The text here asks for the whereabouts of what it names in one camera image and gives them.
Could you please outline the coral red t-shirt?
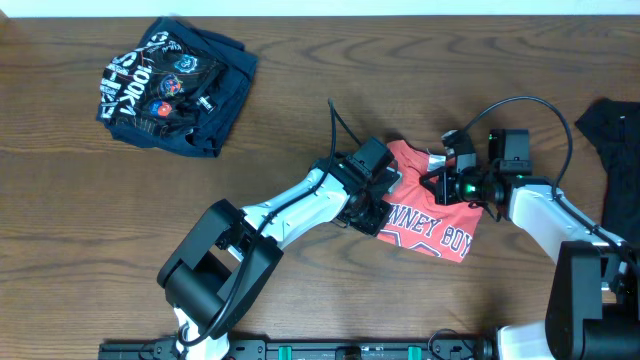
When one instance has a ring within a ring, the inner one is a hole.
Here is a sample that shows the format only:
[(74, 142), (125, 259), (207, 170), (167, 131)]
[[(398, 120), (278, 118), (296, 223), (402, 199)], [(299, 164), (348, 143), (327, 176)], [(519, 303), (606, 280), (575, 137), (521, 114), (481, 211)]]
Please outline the coral red t-shirt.
[(402, 174), (384, 200), (391, 205), (377, 238), (395, 246), (460, 263), (471, 249), (483, 209), (466, 203), (438, 205), (420, 178), (446, 165), (446, 157), (418, 150), (404, 140), (387, 144)]

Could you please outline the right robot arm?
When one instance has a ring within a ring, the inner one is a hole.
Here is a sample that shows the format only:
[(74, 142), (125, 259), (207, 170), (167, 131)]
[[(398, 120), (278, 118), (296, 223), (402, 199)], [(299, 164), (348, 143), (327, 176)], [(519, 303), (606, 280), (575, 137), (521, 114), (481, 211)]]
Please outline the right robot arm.
[(532, 173), (529, 133), (494, 129), (481, 166), (470, 136), (442, 137), (452, 164), (421, 177), (439, 205), (485, 209), (528, 233), (555, 264), (544, 320), (499, 328), (476, 359), (636, 359), (639, 249), (586, 217), (553, 182)]

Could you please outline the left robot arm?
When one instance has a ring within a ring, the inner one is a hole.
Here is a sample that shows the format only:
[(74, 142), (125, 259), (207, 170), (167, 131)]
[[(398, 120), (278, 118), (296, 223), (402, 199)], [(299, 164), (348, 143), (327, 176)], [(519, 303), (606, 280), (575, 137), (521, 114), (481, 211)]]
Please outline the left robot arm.
[(353, 154), (331, 152), (276, 197), (237, 208), (211, 205), (161, 267), (157, 282), (173, 307), (179, 359), (222, 359), (228, 334), (247, 313), (283, 257), (312, 228), (339, 221), (375, 237), (400, 180), (392, 151), (376, 138)]

